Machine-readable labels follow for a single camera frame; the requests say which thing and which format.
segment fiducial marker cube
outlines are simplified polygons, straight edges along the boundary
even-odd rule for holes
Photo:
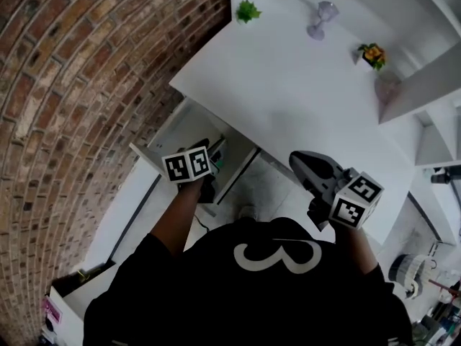
[[[205,146],[164,156],[161,159],[164,163],[166,176],[174,183],[195,181],[211,173]]]
[[[373,213],[383,191],[368,174],[359,174],[336,193],[329,219],[359,229]]]

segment white table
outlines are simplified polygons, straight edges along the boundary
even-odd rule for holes
[[[352,60],[359,40],[334,23],[310,39],[315,11],[298,0],[257,6],[260,19],[229,23],[171,85],[287,167],[292,151],[310,150],[368,173],[385,192],[364,228],[383,243],[414,168],[378,128],[375,74]]]

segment black t-shirt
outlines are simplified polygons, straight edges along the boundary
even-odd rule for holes
[[[84,345],[411,345],[392,289],[288,218],[215,229],[179,259],[148,234],[89,305]]]

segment shoe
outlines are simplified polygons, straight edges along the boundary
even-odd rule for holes
[[[255,221],[258,220],[258,211],[254,205],[245,205],[240,209],[240,213],[238,213],[238,219],[242,218],[251,218]]]

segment desk drawer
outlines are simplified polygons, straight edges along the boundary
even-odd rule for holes
[[[210,145],[213,145],[221,137],[226,139],[227,149],[223,165],[216,176],[213,202],[218,204],[259,149],[247,137],[194,100],[186,98],[160,127],[147,147],[135,143],[131,143],[130,147],[165,177],[162,156],[175,154],[180,148],[189,148],[203,138],[208,138]]]

